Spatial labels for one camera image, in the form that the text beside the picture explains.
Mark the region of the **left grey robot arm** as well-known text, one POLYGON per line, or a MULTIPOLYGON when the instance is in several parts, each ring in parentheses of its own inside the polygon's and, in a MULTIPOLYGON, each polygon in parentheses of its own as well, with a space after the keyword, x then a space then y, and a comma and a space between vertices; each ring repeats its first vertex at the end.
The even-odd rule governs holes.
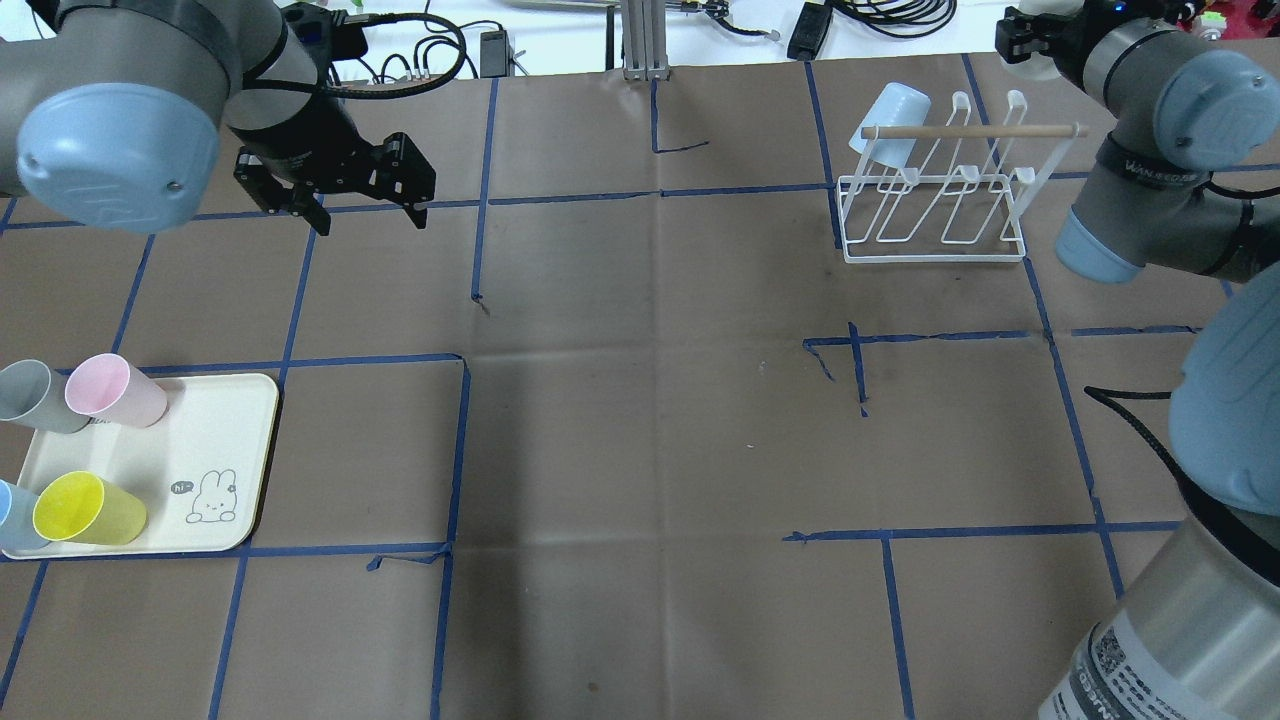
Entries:
POLYGON ((191 222, 220 132, 234 178, 265 214, 332 219, 321 195, 358 193, 424 228, 436 172, 407 135, 365 140, 343 101, 440 88, 340 87, 328 67, 364 31, 407 13, 348 15, 307 3, 37 1, 52 37, 3 44, 3 197, 31 196, 83 225, 157 233, 191 222))

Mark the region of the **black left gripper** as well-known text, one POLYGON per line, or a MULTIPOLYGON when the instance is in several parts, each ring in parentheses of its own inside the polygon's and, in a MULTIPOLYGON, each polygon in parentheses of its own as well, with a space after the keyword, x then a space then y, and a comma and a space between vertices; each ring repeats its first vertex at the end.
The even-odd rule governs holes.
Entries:
POLYGON ((399 205, 416 229, 426 228, 435 168, 403 132, 380 145, 362 138, 334 97, 314 95, 274 126, 232 132, 242 142, 233 174, 261 211, 288 211, 328 237, 332 217, 316 193, 361 193, 399 205))

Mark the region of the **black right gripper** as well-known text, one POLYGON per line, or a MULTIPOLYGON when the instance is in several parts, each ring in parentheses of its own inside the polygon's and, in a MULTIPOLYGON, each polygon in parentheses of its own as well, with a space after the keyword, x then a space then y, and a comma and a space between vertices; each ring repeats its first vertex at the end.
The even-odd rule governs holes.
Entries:
POLYGON ((1019 1, 996 23, 995 51, 1011 68, 1083 70, 1110 13, 1108 1, 1019 1))

